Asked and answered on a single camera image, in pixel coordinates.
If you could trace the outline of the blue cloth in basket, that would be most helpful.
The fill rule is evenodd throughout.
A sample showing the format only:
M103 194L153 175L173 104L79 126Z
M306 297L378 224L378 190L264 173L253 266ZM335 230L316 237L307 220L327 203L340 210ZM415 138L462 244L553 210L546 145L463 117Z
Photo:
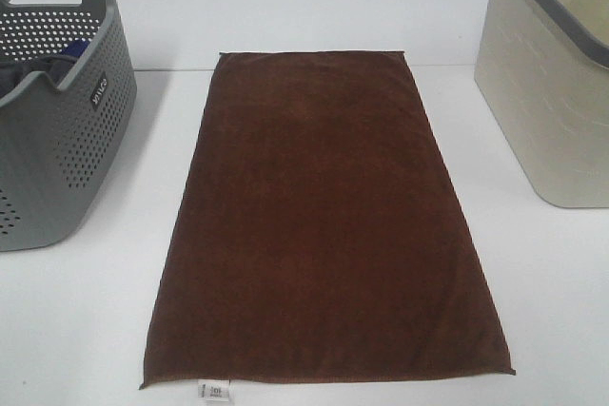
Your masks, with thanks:
M83 55L83 53L86 51L86 49L88 48L89 44L90 44L90 40L87 40L87 39L74 40L74 41L70 42L68 45L66 45L60 51L60 54L69 56L69 57L73 57L73 58L80 58Z

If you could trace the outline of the grey perforated laundry basket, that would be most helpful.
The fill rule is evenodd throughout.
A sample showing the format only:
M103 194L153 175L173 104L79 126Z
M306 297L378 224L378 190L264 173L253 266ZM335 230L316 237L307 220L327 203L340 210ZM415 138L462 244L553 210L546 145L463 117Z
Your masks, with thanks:
M90 40L66 77L29 74L1 97L1 248L61 241L94 200L122 142L137 86L116 0L1 4L1 63Z

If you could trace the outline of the grey cloth in basket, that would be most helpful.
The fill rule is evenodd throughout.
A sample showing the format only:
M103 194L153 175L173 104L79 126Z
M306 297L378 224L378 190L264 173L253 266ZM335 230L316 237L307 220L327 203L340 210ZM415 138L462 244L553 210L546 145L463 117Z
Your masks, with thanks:
M2 62L1 96L9 94L29 74L36 71L47 74L54 84L59 84L76 62L76 57L66 54L44 55L27 61Z

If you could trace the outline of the beige bin with grey rim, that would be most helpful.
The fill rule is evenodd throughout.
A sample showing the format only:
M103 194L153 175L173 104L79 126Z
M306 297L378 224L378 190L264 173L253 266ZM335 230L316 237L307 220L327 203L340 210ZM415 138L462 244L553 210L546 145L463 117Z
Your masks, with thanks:
M475 80L535 192L608 204L608 0L488 0Z

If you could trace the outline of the brown towel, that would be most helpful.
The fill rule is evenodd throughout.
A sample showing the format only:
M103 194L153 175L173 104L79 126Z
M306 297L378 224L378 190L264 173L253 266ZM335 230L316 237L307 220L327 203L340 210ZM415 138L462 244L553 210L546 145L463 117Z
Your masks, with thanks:
M144 385L512 373L403 53L224 53L148 327Z

